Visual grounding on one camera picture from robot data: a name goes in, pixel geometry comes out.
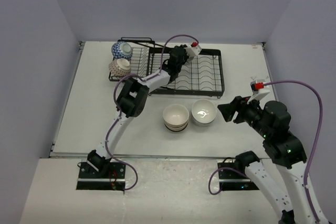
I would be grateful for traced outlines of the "beige bowl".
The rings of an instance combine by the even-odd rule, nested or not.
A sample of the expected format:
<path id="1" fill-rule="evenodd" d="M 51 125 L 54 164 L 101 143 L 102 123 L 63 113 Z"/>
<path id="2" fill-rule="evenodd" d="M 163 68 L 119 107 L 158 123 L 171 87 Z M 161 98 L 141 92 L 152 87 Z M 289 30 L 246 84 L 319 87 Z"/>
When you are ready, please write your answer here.
<path id="1" fill-rule="evenodd" d="M 170 127 L 180 127 L 189 121 L 188 109 L 180 104 L 171 104 L 163 110 L 164 123 Z"/>
<path id="2" fill-rule="evenodd" d="M 182 130 L 182 129 L 185 129 L 187 126 L 188 126 L 188 122 L 186 122 L 185 124 L 183 124 L 183 125 L 180 125 L 179 127 L 177 127 L 176 125 L 173 125 L 173 126 L 171 126 L 171 125 L 167 125 L 166 123 L 164 124 L 165 125 L 165 127 L 167 128 L 167 129 L 172 129 L 172 130 Z"/>

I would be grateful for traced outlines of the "light blue bowl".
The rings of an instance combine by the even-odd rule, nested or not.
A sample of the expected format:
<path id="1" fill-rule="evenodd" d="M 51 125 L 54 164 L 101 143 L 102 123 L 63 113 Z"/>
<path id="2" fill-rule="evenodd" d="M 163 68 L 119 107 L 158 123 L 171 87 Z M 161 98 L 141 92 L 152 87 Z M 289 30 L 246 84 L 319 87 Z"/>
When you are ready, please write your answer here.
<path id="1" fill-rule="evenodd" d="M 213 121 L 211 121 L 209 123 L 202 123 L 202 122 L 199 122 L 195 119 L 193 119 L 193 122 L 194 122 L 195 125 L 200 126 L 200 127 L 208 127 L 213 123 Z"/>
<path id="2" fill-rule="evenodd" d="M 202 123 L 209 123 L 215 120 L 217 108 L 210 100 L 199 99 L 193 103 L 191 113 L 193 119 Z"/>

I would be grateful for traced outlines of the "brown floral patterned bowl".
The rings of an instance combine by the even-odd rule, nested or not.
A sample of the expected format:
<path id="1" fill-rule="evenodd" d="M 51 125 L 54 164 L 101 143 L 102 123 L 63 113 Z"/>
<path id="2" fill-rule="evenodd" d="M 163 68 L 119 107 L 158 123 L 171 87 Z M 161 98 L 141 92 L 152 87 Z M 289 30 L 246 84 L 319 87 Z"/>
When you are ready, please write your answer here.
<path id="1" fill-rule="evenodd" d="M 131 65 L 126 59 L 115 59 L 109 64 L 109 70 L 112 76 L 121 78 L 131 73 Z"/>

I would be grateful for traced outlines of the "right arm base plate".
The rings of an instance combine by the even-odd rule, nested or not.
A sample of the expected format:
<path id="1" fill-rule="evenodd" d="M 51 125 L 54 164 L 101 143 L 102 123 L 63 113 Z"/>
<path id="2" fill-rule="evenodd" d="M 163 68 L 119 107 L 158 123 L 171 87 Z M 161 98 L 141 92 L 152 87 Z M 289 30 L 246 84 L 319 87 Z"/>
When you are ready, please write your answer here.
<path id="1" fill-rule="evenodd" d="M 244 167 L 242 164 L 236 164 L 236 161 L 232 157 L 225 158 L 222 162 L 217 164 L 218 168 L 232 168 L 241 173 L 244 173 Z M 222 191 L 248 191 L 259 190 L 259 188 L 245 176 L 236 173 L 233 170 L 221 170 L 218 172 L 219 185 Z"/>

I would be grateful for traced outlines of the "light blue bowl front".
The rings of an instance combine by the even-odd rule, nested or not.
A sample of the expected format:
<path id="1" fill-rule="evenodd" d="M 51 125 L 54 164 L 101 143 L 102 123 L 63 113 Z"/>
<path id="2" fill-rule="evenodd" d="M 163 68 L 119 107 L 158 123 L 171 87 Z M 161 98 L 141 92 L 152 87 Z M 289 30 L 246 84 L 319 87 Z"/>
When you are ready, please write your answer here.
<path id="1" fill-rule="evenodd" d="M 213 123 L 213 121 L 211 121 L 209 123 L 202 123 L 202 122 L 199 122 L 195 119 L 193 119 L 193 122 L 194 122 L 195 125 L 200 126 L 200 127 L 208 127 Z"/>

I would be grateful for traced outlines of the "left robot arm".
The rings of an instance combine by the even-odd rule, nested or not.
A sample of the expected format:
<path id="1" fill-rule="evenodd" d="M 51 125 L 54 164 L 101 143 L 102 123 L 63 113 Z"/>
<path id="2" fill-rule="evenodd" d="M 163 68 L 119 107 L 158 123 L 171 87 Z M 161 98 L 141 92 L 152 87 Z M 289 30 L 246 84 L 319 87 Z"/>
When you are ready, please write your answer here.
<path id="1" fill-rule="evenodd" d="M 116 116 L 105 140 L 87 156 L 87 163 L 91 166 L 90 171 L 93 175 L 97 178 L 108 175 L 108 163 L 113 158 L 112 152 L 130 122 L 142 113 L 149 93 L 174 81 L 189 57 L 185 45 L 175 46 L 169 52 L 169 59 L 162 62 L 160 69 L 155 73 L 143 78 L 130 74 L 117 83 L 123 83 L 123 87 L 119 95 L 116 95 L 116 91 L 113 92 Z"/>

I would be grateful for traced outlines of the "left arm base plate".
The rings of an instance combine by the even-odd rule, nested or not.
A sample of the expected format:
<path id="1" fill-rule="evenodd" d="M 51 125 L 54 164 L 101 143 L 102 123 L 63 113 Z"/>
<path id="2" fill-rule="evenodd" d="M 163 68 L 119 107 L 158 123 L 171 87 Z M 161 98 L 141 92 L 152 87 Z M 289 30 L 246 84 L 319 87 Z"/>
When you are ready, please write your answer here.
<path id="1" fill-rule="evenodd" d="M 101 172 L 96 171 L 87 162 L 80 162 L 77 166 L 79 174 L 76 190 L 124 191 L 124 164 L 110 162 Z"/>

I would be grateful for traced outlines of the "beige bowl front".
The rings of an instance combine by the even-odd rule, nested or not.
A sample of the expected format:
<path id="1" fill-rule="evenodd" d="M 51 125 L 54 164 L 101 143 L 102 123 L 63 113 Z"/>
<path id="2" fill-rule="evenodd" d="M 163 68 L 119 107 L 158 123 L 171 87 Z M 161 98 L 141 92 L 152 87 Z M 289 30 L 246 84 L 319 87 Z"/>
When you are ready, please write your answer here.
<path id="1" fill-rule="evenodd" d="M 167 129 L 172 129 L 172 130 L 182 130 L 182 129 L 185 129 L 187 126 L 188 126 L 188 122 L 186 122 L 185 124 L 183 124 L 183 125 L 180 125 L 179 127 L 177 127 L 176 125 L 173 125 L 173 126 L 171 126 L 171 125 L 167 125 L 166 123 L 164 124 L 165 125 L 165 127 L 167 128 Z"/>

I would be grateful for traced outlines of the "black bowl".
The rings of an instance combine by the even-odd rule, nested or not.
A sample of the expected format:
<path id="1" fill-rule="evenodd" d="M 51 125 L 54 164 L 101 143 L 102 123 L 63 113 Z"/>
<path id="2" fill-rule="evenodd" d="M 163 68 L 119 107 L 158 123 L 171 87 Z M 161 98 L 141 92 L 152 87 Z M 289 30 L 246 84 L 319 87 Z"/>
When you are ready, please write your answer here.
<path id="1" fill-rule="evenodd" d="M 172 130 L 172 129 L 167 129 L 168 131 L 170 132 L 173 132 L 173 133 L 179 133 L 179 132 L 183 132 L 185 129 L 182 129 L 182 130 Z"/>

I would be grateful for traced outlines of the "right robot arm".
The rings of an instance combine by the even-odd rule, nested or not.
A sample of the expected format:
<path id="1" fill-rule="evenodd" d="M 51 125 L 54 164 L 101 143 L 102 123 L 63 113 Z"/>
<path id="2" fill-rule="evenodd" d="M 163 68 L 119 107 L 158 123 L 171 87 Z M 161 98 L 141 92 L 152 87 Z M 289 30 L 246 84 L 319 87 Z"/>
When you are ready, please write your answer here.
<path id="1" fill-rule="evenodd" d="M 231 170 L 258 187 L 273 207 L 279 223 L 329 223 L 306 173 L 308 159 L 303 145 L 289 131 L 291 115 L 287 107 L 269 101 L 261 108 L 257 100 L 237 96 L 231 103 L 218 105 L 218 109 L 226 122 L 246 122 L 264 139 L 265 152 L 275 164 L 286 191 L 268 175 L 253 151 L 237 155 Z"/>

